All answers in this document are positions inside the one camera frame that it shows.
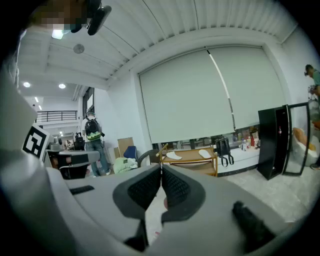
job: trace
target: gray tiled floor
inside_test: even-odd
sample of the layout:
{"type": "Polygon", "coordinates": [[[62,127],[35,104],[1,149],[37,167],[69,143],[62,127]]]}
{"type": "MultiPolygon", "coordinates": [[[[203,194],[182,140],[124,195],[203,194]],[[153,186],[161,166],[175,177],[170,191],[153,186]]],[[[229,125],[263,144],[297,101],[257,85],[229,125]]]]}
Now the gray tiled floor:
{"type": "MultiPolygon", "coordinates": [[[[221,177],[237,184],[273,208],[286,222],[294,222],[311,210],[320,192],[320,171],[304,168],[302,176],[278,175],[266,180],[256,169],[221,177]]],[[[166,194],[160,187],[146,211],[146,230],[150,243],[161,232],[161,215],[166,211],[166,194]]]]}

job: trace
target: backpack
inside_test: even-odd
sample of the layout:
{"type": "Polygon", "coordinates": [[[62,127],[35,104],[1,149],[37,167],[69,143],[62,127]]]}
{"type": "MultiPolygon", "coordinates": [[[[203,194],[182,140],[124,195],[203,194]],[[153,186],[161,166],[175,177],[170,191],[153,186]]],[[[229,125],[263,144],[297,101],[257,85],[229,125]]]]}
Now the backpack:
{"type": "Polygon", "coordinates": [[[88,117],[86,119],[88,122],[85,123],[84,130],[88,141],[100,139],[101,131],[96,119],[89,119],[88,117]]]}
{"type": "Polygon", "coordinates": [[[85,141],[81,136],[81,132],[75,135],[74,150],[85,150],[85,141]]]}
{"type": "Polygon", "coordinates": [[[223,167],[228,166],[228,159],[224,157],[224,155],[228,155],[230,165],[235,163],[234,157],[231,155],[230,147],[229,147],[229,139],[222,137],[215,140],[216,152],[218,157],[221,158],[221,164],[223,167]]]}

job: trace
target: recessed ceiling light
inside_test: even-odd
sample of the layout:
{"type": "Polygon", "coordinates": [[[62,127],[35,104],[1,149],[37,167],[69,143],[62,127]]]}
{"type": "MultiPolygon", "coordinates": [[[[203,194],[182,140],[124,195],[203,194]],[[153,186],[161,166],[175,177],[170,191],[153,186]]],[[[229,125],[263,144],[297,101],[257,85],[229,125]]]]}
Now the recessed ceiling light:
{"type": "Polygon", "coordinates": [[[52,32],[52,38],[54,38],[54,39],[61,40],[63,36],[64,36],[64,34],[63,34],[62,30],[53,30],[53,32],[52,32]]]}

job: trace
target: blue chair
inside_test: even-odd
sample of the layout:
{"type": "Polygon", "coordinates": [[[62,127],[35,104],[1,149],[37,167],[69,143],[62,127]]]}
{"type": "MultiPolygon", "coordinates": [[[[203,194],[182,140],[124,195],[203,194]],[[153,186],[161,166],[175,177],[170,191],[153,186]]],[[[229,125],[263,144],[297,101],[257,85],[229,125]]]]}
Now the blue chair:
{"type": "Polygon", "coordinates": [[[138,154],[136,146],[128,146],[125,152],[123,153],[125,158],[133,158],[138,162],[138,154]]]}

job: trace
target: black rubber pad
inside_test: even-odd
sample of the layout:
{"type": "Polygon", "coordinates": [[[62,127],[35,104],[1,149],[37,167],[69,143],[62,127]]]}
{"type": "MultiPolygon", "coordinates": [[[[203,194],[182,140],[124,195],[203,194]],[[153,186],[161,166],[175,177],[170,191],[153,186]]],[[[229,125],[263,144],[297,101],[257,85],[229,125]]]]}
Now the black rubber pad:
{"type": "Polygon", "coordinates": [[[71,155],[71,163],[73,165],[89,162],[88,154],[71,155]]]}
{"type": "Polygon", "coordinates": [[[87,186],[80,186],[80,187],[76,187],[76,188],[71,188],[70,192],[72,195],[77,195],[77,194],[88,192],[88,191],[91,191],[94,189],[95,188],[93,186],[87,185],[87,186]]]}

